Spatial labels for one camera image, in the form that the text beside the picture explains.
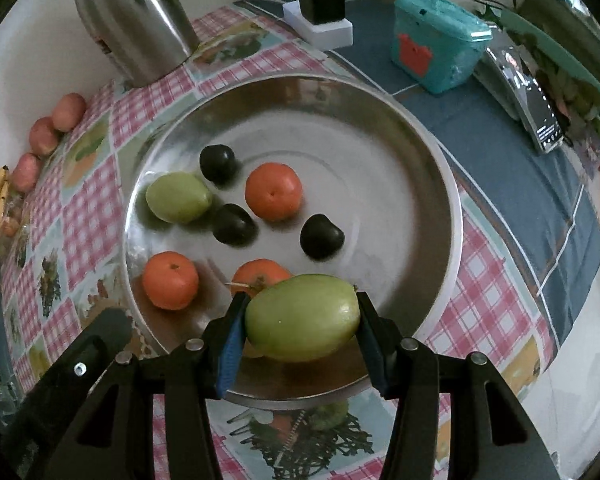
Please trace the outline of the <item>orange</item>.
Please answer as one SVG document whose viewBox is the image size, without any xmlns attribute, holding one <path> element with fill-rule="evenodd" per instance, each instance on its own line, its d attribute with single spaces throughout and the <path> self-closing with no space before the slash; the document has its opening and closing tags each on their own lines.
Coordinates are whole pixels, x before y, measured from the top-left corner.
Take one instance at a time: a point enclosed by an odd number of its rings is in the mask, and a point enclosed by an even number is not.
<svg viewBox="0 0 600 480">
<path fill-rule="evenodd" d="M 179 252 L 159 252 L 145 264 L 142 286 L 155 307 L 179 311 L 197 296 L 199 275 L 193 261 Z"/>
<path fill-rule="evenodd" d="M 294 170 L 279 162 L 266 162 L 250 172 L 245 201 L 251 211 L 267 222 L 286 221 L 302 204 L 302 183 Z"/>
<path fill-rule="evenodd" d="M 230 293 L 235 295 L 238 292 L 245 292 L 249 296 L 254 296 L 291 277 L 292 274 L 286 268 L 273 260 L 251 260 L 235 272 L 230 281 Z"/>
</svg>

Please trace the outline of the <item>large green mango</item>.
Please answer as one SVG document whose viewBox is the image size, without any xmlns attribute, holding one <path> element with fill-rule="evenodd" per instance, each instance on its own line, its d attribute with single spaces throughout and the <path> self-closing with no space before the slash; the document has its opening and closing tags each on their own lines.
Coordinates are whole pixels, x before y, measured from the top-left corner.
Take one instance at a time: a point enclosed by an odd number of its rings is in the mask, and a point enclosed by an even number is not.
<svg viewBox="0 0 600 480">
<path fill-rule="evenodd" d="M 166 223 L 186 224 L 202 217 L 213 194 L 197 176 L 184 171 L 163 174 L 148 185 L 145 198 L 150 211 Z"/>
</svg>

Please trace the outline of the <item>small dark plum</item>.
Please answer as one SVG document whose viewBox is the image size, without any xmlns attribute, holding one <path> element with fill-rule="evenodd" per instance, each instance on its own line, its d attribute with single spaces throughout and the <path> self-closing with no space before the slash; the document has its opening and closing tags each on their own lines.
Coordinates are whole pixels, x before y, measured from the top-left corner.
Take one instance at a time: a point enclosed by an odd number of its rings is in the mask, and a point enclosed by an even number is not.
<svg viewBox="0 0 600 480">
<path fill-rule="evenodd" d="M 225 204 L 215 211 L 211 231 L 214 238 L 222 244 L 245 246 L 256 238 L 258 227 L 244 208 L 236 204 Z"/>
</svg>

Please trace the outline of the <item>small green mango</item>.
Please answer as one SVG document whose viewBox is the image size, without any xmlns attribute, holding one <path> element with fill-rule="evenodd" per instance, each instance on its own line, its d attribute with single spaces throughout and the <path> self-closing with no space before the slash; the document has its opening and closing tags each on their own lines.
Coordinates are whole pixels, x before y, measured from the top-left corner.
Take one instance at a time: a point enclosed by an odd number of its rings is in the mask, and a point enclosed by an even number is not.
<svg viewBox="0 0 600 480">
<path fill-rule="evenodd" d="M 245 313 L 254 350 L 279 362 L 323 359 L 348 343 L 358 329 L 355 287 L 325 274 L 302 274 L 254 296 Z"/>
</svg>

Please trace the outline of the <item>glass fruit bowl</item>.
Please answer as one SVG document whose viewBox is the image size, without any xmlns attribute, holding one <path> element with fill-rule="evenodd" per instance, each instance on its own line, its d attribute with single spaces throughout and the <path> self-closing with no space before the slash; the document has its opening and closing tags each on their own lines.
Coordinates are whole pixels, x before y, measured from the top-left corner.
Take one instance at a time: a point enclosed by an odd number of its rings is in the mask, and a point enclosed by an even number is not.
<svg viewBox="0 0 600 480">
<path fill-rule="evenodd" d="M 17 239 L 22 225 L 24 196 L 20 193 L 7 196 L 0 231 L 0 257 L 4 258 Z"/>
</svg>

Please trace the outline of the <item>left red apple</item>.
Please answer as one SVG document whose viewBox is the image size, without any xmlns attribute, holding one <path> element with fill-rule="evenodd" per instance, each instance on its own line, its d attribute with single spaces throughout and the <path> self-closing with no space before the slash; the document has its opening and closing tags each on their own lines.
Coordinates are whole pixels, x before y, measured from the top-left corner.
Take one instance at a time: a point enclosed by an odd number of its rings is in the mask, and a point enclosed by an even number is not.
<svg viewBox="0 0 600 480">
<path fill-rule="evenodd" d="M 24 153 L 18 160 L 18 164 L 12 172 L 10 183 L 19 193 L 27 194 L 33 190 L 36 182 L 38 182 L 41 170 L 41 159 L 35 154 Z"/>
</svg>

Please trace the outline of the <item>red apple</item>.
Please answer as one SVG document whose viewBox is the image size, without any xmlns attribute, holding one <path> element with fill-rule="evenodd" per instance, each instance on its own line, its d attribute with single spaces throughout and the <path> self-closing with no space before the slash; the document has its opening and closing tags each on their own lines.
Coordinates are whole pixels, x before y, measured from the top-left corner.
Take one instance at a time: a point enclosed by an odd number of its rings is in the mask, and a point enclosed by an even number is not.
<svg viewBox="0 0 600 480">
<path fill-rule="evenodd" d="M 79 125 L 86 110 L 86 101 L 79 93 L 72 92 L 63 96 L 52 111 L 53 127 L 67 133 Z"/>
<path fill-rule="evenodd" d="M 36 182 L 38 182 L 41 170 L 41 159 L 35 154 L 24 153 L 18 160 L 18 164 L 12 172 L 10 183 L 19 193 L 27 194 L 33 190 Z"/>
<path fill-rule="evenodd" d="M 38 157 L 50 156 L 58 148 L 60 133 L 50 116 L 38 118 L 29 132 L 31 152 Z"/>
</svg>

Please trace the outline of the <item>middle red apple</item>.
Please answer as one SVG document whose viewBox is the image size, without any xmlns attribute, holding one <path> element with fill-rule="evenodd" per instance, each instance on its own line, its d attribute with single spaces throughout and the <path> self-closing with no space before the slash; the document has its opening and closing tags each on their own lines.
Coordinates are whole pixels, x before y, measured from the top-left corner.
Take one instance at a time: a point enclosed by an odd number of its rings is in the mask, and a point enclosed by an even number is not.
<svg viewBox="0 0 600 480">
<path fill-rule="evenodd" d="M 60 133 L 50 116 L 38 118 L 29 132 L 31 152 L 38 157 L 50 156 L 58 148 Z"/>
</svg>

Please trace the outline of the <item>blue bed sheet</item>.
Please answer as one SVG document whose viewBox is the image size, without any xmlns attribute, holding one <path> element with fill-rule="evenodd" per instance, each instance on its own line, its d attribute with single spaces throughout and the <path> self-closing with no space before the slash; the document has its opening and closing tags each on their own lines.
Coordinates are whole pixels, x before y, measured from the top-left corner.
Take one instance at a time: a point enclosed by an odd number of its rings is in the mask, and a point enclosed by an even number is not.
<svg viewBox="0 0 600 480">
<path fill-rule="evenodd" d="M 535 328 L 554 359 L 600 267 L 600 220 L 584 173 L 560 148 L 535 151 L 524 129 L 478 81 L 434 96 L 390 58 L 394 11 L 347 0 L 354 41 L 332 60 L 391 94 L 437 138 L 463 203 L 456 289 L 431 335 L 439 352 L 499 360 Z"/>
</svg>

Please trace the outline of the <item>right red apple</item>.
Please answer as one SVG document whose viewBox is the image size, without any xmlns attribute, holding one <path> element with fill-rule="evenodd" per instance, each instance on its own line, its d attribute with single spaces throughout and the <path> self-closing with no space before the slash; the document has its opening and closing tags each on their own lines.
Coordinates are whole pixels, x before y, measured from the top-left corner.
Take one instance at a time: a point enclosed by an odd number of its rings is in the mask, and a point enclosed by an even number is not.
<svg viewBox="0 0 600 480">
<path fill-rule="evenodd" d="M 72 92 L 63 96 L 52 111 L 53 127 L 67 133 L 79 125 L 86 110 L 86 101 L 79 93 Z"/>
</svg>

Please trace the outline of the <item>steel round tray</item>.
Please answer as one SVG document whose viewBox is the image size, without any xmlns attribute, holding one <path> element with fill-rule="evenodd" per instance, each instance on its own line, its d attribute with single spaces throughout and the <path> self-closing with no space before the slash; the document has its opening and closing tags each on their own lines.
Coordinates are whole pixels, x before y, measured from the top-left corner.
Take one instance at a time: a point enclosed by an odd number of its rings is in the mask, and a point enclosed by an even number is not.
<svg viewBox="0 0 600 480">
<path fill-rule="evenodd" d="M 148 208 L 148 185 L 163 174 L 196 174 L 208 145 L 229 146 L 238 170 L 212 188 L 215 206 L 245 205 L 250 172 L 266 162 L 291 167 L 303 197 L 295 216 L 256 220 L 245 246 L 218 242 L 212 218 L 180 226 Z M 309 258 L 300 246 L 304 222 L 324 214 L 346 239 L 335 255 Z M 448 304 L 460 268 L 460 194 L 434 136 L 386 92 L 349 78 L 273 74 L 233 84 L 189 107 L 154 144 L 137 170 L 121 237 L 125 295 L 140 330 L 166 356 L 230 305 L 236 270 L 270 259 L 293 274 L 321 273 L 366 292 L 400 333 L 425 338 Z M 159 252 L 179 252 L 199 274 L 193 303 L 166 312 L 148 300 L 140 277 Z"/>
</svg>

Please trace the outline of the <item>steel thermos jug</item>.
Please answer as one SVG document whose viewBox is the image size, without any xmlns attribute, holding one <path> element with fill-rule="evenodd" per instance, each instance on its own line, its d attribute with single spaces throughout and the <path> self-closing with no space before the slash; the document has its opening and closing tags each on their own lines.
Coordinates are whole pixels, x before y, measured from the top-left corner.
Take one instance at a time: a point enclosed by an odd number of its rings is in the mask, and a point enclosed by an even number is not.
<svg viewBox="0 0 600 480">
<path fill-rule="evenodd" d="M 74 2 L 88 34 L 136 88 L 172 73 L 199 47 L 180 0 Z"/>
</svg>

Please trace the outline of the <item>smartphone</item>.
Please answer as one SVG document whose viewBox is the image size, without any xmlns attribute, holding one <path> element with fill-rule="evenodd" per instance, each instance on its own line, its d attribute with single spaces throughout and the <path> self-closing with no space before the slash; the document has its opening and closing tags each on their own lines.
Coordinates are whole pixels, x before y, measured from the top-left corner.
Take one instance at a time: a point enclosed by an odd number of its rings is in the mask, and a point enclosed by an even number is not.
<svg viewBox="0 0 600 480">
<path fill-rule="evenodd" d="M 548 154 L 564 142 L 553 107 L 516 46 L 504 30 L 491 24 L 492 40 L 474 75 L 513 120 L 518 120 L 536 150 Z"/>
</svg>

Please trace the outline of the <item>white power strip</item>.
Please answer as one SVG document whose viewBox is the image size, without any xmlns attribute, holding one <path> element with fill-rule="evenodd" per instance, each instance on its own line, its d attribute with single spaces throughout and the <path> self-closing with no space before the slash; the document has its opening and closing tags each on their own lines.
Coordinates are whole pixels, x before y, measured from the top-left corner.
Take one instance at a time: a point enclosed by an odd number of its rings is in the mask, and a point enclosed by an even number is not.
<svg viewBox="0 0 600 480">
<path fill-rule="evenodd" d="M 298 0 L 284 3 L 283 14 L 286 24 L 318 50 L 335 50 L 353 44 L 353 24 L 346 18 L 315 25 L 303 16 Z"/>
</svg>

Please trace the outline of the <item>teal plastic box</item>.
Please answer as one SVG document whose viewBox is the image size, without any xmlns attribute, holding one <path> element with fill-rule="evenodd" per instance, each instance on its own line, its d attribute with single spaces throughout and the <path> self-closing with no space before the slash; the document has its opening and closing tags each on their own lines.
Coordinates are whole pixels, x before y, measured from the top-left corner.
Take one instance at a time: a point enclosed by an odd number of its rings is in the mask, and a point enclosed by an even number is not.
<svg viewBox="0 0 600 480">
<path fill-rule="evenodd" d="M 450 0 L 394 0 L 392 62 L 433 94 L 464 84 L 491 40 L 485 21 Z"/>
</svg>

